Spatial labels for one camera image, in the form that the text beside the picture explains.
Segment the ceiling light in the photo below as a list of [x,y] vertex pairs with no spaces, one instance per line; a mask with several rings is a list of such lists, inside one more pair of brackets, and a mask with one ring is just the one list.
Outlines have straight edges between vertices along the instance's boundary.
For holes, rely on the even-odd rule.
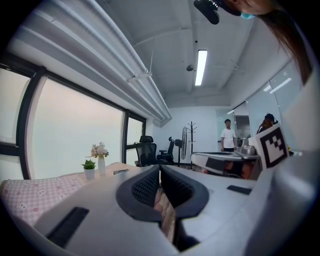
[[265,91],[265,92],[267,92],[267,91],[269,91],[271,89],[271,86],[270,85],[268,85],[266,88],[264,88],[263,90]]
[[204,78],[206,68],[207,55],[207,50],[198,51],[198,67],[196,69],[195,86],[200,86],[202,84],[202,79]]
[[289,83],[292,79],[289,77],[287,80],[285,80],[283,83],[279,84],[276,88],[274,88],[272,91],[270,91],[270,94],[273,94],[275,91],[279,90],[282,86],[285,86],[287,83]]

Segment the small plant pot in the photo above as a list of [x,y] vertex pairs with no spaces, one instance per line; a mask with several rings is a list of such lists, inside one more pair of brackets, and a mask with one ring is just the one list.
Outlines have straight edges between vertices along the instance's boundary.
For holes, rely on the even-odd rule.
[[95,178],[95,169],[91,169],[91,170],[83,169],[83,170],[84,170],[85,177],[87,179],[93,180]]

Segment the pink patterned cloth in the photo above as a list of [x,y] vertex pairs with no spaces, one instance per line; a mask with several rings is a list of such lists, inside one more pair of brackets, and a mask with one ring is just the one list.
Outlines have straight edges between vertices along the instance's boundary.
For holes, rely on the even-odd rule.
[[9,212],[33,226],[44,212],[84,184],[78,174],[35,180],[9,179],[1,199]]

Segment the person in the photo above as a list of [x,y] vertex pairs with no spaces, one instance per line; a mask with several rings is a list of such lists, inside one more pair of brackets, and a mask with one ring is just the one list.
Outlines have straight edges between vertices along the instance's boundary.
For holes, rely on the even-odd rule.
[[221,132],[221,151],[234,152],[237,148],[235,131],[230,128],[230,119],[226,119],[224,123],[225,129]]
[[259,133],[265,131],[266,129],[272,127],[276,123],[278,123],[275,120],[276,119],[273,114],[270,114],[270,113],[266,114],[262,124],[260,124],[259,129],[256,131],[256,134],[259,134]]
[[295,22],[275,0],[224,0],[231,9],[242,14],[255,15],[261,19],[277,38],[285,51],[289,51],[300,71],[305,84],[312,72],[304,40]]

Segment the white t-shirt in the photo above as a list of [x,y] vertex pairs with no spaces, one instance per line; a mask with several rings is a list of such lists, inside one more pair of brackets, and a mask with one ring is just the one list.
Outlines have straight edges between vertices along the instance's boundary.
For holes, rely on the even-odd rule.
[[233,149],[235,147],[234,138],[236,137],[235,131],[232,129],[223,129],[221,138],[223,139],[223,147],[226,149]]

